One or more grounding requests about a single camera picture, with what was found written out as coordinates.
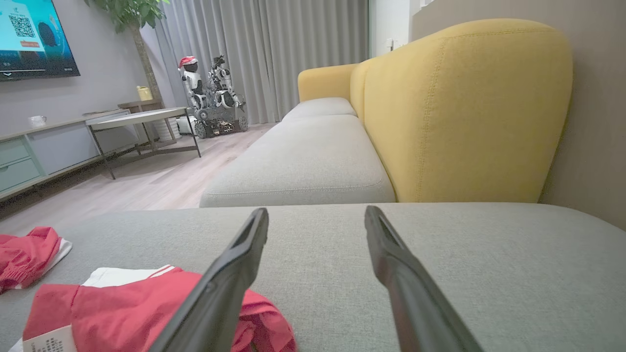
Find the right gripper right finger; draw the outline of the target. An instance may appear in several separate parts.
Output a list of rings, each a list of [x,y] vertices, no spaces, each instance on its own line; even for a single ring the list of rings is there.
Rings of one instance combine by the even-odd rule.
[[[403,352],[480,352],[482,347],[377,206],[364,225],[376,278],[387,289]]]

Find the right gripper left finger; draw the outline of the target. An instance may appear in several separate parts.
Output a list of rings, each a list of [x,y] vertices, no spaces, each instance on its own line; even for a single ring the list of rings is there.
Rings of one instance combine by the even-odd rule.
[[[246,290],[268,240],[268,210],[252,211],[150,347],[152,352],[228,352]]]

